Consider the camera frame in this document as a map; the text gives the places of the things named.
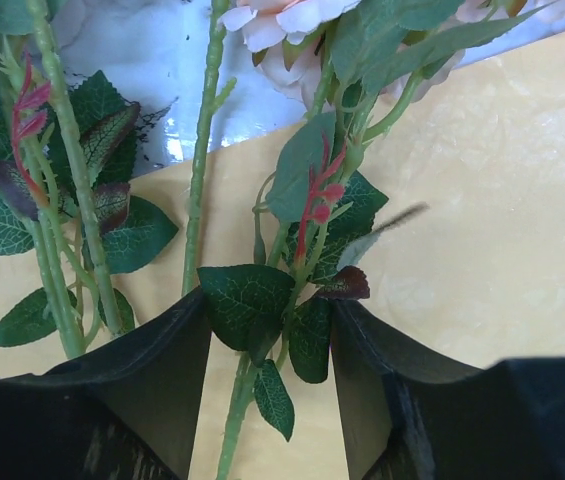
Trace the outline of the orange wrapping paper sheet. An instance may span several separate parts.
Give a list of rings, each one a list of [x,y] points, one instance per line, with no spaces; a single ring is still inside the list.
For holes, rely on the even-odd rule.
[[[251,208],[297,126],[212,153],[203,265],[252,259]],[[360,262],[363,305],[433,350],[476,367],[565,355],[565,33],[453,71],[367,150],[362,173],[389,198],[389,230]],[[0,257],[0,317],[40,285],[35,254]],[[65,360],[57,334],[0,348],[0,377]],[[211,340],[190,479],[215,479],[238,363]],[[348,479],[334,367],[284,382],[296,412],[283,437],[249,407],[229,479]]]

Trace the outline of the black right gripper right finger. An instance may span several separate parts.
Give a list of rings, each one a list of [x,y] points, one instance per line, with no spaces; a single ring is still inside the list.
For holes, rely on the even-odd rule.
[[[353,479],[565,479],[565,357],[479,369],[332,303],[332,359]]]

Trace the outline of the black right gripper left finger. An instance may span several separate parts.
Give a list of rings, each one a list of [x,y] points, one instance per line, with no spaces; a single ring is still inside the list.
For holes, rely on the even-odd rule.
[[[0,479],[184,479],[210,328],[200,290],[42,375],[0,379]]]

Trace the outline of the pink rose stem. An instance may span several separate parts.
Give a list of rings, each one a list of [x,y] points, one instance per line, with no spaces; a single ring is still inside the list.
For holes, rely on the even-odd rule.
[[[57,10],[54,1],[0,1],[0,256],[33,252],[41,278],[0,320],[0,347],[57,333],[75,358],[88,347],[83,291],[93,279],[66,232],[80,204],[51,161],[53,138],[64,154],[78,142],[50,24]]]
[[[273,242],[256,233],[250,263],[197,271],[212,330],[239,357],[218,478],[231,475],[250,407],[292,437],[285,364],[310,384],[327,377],[327,297],[360,278],[340,259],[386,203],[360,174],[366,149],[468,49],[535,11],[527,1],[231,1],[216,14],[212,43],[239,34],[254,67],[306,108],[252,209],[277,220]]]
[[[161,112],[122,94],[101,70],[84,75],[76,85],[67,82],[56,29],[73,13],[66,2],[54,2],[58,10],[50,24],[72,107],[68,125],[76,130],[78,142],[70,154],[64,154],[59,151],[59,139],[53,138],[51,161],[81,207],[79,222],[69,224],[66,232],[79,240],[77,256],[93,279],[83,291],[85,354],[100,336],[118,337],[139,325],[130,296],[114,281],[152,263],[179,228],[159,206],[135,195],[131,185],[138,144]],[[26,277],[20,272],[0,276],[0,298],[10,303],[2,318],[39,287],[27,290]]]
[[[218,90],[220,67],[224,53],[224,40],[227,34],[226,28],[220,24],[220,17],[228,11],[229,6],[229,0],[213,0],[211,2],[209,42],[205,57],[202,99],[196,124],[196,142],[190,178],[188,222],[182,272],[182,296],[186,296],[195,287],[199,237],[202,225],[202,199],[212,120],[237,84],[237,79],[231,77],[226,85],[221,90]]]

